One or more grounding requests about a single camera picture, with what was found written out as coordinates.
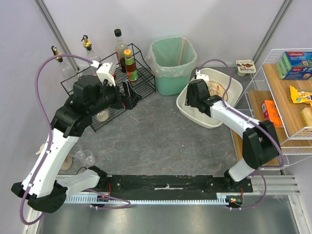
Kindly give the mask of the dark soy sauce bottle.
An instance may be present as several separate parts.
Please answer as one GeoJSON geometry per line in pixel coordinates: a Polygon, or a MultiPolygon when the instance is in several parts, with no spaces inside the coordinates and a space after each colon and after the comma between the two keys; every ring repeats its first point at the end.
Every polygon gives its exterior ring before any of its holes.
{"type": "Polygon", "coordinates": [[[126,73],[126,65],[125,65],[125,54],[124,51],[128,49],[128,46],[124,43],[122,38],[122,32],[120,29],[115,29],[114,34],[116,37],[116,46],[115,46],[115,53],[117,56],[119,68],[121,72],[126,73]]]}

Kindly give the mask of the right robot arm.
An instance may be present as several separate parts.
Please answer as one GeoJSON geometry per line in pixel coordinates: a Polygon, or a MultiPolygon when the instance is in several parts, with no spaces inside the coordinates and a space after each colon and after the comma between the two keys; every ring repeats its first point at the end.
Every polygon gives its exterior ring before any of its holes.
{"type": "Polygon", "coordinates": [[[269,161],[282,157],[274,124],[269,120],[251,118],[230,106],[222,97],[210,95],[205,80],[189,82],[185,105],[221,121],[241,137],[242,159],[224,173],[229,186],[239,184],[269,161]]]}

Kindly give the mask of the glass oil bottle gold spout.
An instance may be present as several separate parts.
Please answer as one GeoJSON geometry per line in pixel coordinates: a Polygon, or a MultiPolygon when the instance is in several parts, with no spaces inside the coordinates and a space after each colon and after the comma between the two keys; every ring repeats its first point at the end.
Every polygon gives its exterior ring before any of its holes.
{"type": "Polygon", "coordinates": [[[87,58],[88,58],[89,60],[96,60],[97,62],[101,62],[100,57],[99,57],[99,56],[95,53],[95,51],[93,50],[92,43],[91,43],[91,41],[89,40],[88,36],[87,36],[87,35],[83,35],[81,41],[83,42],[83,47],[84,47],[85,50],[86,50],[87,58]]]}

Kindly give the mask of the clear glass plate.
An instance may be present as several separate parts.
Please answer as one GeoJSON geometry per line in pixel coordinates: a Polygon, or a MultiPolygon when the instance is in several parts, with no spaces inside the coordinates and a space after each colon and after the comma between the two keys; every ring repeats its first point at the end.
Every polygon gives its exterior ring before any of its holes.
{"type": "Polygon", "coordinates": [[[218,95],[221,98],[223,97],[225,93],[225,88],[221,84],[215,81],[208,82],[208,90],[209,90],[210,96],[218,95]]]}

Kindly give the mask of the wide glass jar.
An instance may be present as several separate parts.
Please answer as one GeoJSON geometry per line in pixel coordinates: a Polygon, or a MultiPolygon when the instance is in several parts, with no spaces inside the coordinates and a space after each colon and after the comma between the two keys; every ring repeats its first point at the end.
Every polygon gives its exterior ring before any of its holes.
{"type": "Polygon", "coordinates": [[[109,109],[105,109],[96,115],[96,120],[98,122],[105,122],[110,117],[110,111],[109,109]]]}

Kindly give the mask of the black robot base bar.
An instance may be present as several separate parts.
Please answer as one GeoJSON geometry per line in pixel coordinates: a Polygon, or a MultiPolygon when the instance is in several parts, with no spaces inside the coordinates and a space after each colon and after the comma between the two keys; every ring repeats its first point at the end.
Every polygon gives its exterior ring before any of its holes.
{"type": "Polygon", "coordinates": [[[214,198],[217,193],[253,192],[249,179],[231,184],[213,175],[110,175],[95,189],[117,198],[214,198]]]}

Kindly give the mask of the yellow cap chili sauce bottle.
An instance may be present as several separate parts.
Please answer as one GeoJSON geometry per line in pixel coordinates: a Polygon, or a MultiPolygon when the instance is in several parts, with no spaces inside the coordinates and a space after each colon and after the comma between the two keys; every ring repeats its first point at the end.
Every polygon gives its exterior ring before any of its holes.
{"type": "Polygon", "coordinates": [[[136,82],[138,80],[137,67],[130,49],[124,50],[125,67],[130,82],[136,82]]]}

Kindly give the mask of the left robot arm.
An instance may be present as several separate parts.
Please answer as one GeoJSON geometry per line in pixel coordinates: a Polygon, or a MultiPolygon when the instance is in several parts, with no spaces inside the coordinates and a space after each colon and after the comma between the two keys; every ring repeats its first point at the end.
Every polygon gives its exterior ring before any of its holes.
{"type": "Polygon", "coordinates": [[[27,199],[27,204],[34,210],[51,214],[66,198],[105,181],[107,173],[96,166],[67,180],[56,177],[72,147],[92,124],[93,116],[108,108],[131,110],[142,100],[129,81],[123,81],[122,86],[121,90],[92,75],[76,81],[72,94],[48,122],[48,141],[34,168],[24,181],[14,183],[11,191],[27,199]]]}

